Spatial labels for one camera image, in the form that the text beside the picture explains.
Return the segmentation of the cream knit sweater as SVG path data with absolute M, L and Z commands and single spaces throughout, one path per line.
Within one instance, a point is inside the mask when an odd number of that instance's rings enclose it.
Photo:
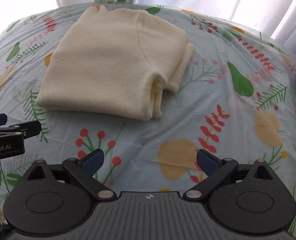
M 51 56 L 36 103 L 48 110 L 160 118 L 164 90 L 179 91 L 195 46 L 145 10 L 89 7 Z

